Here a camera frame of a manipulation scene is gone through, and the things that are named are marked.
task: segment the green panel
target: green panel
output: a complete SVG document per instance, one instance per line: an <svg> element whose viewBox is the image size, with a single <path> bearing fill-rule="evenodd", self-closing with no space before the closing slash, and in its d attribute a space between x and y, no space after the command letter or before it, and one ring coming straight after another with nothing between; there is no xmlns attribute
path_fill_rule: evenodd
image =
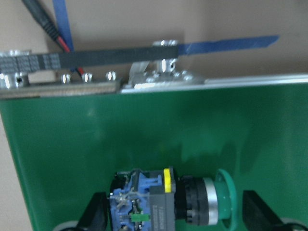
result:
<svg viewBox="0 0 308 231"><path fill-rule="evenodd" d="M239 201L253 189L308 223L308 85L10 100L0 111L35 231L78 219L116 171L170 165L223 168Z"/></svg>

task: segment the beige wall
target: beige wall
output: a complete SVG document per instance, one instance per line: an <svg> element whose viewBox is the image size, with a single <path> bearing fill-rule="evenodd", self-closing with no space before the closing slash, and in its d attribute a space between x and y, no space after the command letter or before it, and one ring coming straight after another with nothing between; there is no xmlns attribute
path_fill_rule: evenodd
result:
<svg viewBox="0 0 308 231"><path fill-rule="evenodd" d="M52 10L52 1L43 1ZM306 0L67 0L76 50L150 45L154 40L193 42L278 34L268 49L182 58L179 68L208 77L306 72ZM2 0L0 50L59 51L34 23L20 0ZM96 77L108 69L120 75L129 65L87 68ZM31 76L53 80L52 72ZM31 230L17 176L0 125L0 229Z"/></svg>

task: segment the black timing belt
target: black timing belt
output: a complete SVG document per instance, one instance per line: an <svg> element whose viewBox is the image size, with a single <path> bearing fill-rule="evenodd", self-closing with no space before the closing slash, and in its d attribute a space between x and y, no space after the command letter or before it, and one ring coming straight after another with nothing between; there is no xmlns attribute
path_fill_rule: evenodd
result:
<svg viewBox="0 0 308 231"><path fill-rule="evenodd" d="M0 57L0 73L36 72L77 66L124 64L178 57L177 46L145 47L102 51L77 51Z"/></svg>

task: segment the green terminal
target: green terminal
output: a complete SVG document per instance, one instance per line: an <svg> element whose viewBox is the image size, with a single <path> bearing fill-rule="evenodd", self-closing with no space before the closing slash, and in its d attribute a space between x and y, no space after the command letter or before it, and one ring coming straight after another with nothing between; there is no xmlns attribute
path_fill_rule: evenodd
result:
<svg viewBox="0 0 308 231"><path fill-rule="evenodd" d="M131 219L132 222L149 221L150 216L149 216L149 214L135 213L135 214L130 215L130 219Z"/></svg>

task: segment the blue tape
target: blue tape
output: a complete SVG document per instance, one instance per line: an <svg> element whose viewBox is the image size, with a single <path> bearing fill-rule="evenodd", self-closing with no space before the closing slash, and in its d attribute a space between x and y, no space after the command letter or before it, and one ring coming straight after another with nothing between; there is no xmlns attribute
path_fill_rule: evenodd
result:
<svg viewBox="0 0 308 231"><path fill-rule="evenodd" d="M68 15L65 0L52 0L53 9L56 15L58 30L71 51L74 51L74 45L69 27Z"/></svg>
<svg viewBox="0 0 308 231"><path fill-rule="evenodd" d="M179 45L179 55L193 55L219 51L236 51L243 49L265 48L275 43L279 36L262 36L253 38L236 38L212 42L195 42Z"/></svg>

